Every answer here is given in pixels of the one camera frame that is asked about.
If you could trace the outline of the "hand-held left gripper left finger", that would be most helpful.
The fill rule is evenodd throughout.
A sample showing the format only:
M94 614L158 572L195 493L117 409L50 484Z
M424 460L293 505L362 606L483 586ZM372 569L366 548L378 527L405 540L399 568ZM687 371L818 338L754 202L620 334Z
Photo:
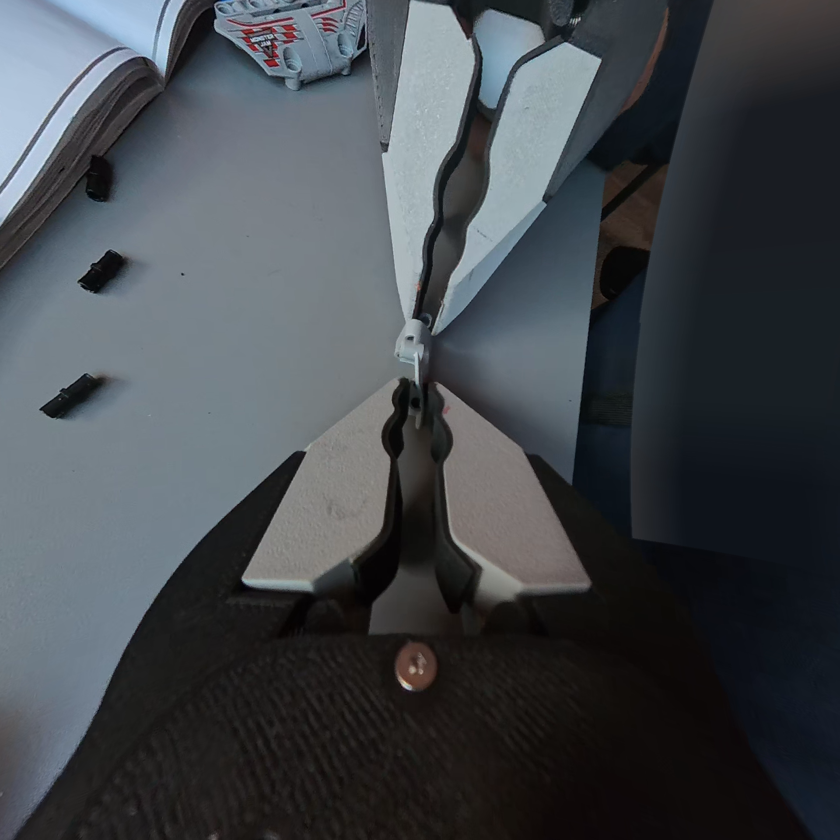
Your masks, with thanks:
M407 381L390 381L306 449L242 584L371 604L396 575Z

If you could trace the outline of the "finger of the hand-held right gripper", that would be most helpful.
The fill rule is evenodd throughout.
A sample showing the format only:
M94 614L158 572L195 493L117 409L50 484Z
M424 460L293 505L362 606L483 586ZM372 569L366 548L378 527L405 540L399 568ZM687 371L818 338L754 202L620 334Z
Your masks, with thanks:
M392 128L382 154L395 282L405 320L424 311L446 186L476 113L477 43L446 3L409 2Z
M558 42L511 69L486 149L482 198L434 321L438 335L473 301L548 203L545 194L602 59Z

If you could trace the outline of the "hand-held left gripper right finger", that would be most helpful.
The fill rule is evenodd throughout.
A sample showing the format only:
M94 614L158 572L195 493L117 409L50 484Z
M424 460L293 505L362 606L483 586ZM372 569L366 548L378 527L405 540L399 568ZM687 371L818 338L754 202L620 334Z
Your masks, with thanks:
M429 385L435 574L451 613L582 595L592 580L524 450L444 386Z

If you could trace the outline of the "light grey lego connector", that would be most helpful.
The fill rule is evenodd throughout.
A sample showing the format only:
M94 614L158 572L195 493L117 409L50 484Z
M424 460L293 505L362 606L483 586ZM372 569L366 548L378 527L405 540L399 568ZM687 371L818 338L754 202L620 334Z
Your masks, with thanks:
M416 430L426 423L432 342L431 330L419 318L407 320L395 342L395 357L411 369L408 415L414 420Z

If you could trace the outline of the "grey lego panel red stickers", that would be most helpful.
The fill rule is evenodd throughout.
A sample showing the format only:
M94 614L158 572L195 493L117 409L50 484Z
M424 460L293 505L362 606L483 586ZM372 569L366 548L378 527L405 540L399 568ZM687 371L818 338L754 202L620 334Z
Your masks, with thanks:
M228 1L213 8L215 30L293 91L348 76L367 48L365 1Z

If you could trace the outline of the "open lego instruction booklet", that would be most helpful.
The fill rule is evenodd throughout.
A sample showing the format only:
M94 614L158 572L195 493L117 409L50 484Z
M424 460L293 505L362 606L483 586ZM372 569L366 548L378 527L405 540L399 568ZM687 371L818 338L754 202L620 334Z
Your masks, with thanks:
M1 2L1 266L163 91L213 5Z

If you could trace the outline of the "person's dark blue clothing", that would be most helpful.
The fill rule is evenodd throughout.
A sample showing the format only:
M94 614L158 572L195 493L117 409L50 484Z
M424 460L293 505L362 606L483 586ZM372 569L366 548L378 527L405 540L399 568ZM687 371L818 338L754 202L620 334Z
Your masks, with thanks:
M631 535L631 416L647 271L591 313L574 487ZM839 838L838 572L636 541L689 609L749 745L813 838Z

